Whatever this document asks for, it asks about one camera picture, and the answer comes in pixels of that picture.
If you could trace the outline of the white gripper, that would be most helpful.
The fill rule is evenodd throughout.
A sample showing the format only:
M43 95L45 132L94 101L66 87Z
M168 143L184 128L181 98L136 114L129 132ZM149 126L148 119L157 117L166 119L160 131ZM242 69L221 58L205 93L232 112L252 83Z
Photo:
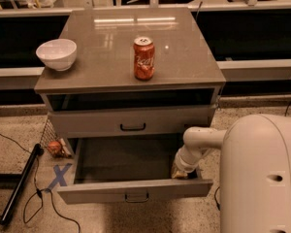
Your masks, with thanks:
M205 148L190 149L186 145L183 145L176 153L171 169L171 177L173 179L187 179L188 174L197 168L205 152Z

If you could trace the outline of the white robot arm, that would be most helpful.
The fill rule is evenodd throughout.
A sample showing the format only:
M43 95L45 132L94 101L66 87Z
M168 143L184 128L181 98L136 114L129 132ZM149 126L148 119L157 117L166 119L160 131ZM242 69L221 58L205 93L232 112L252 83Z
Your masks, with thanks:
M174 170L220 154L220 233L291 233L291 117L250 115L227 130L190 127Z

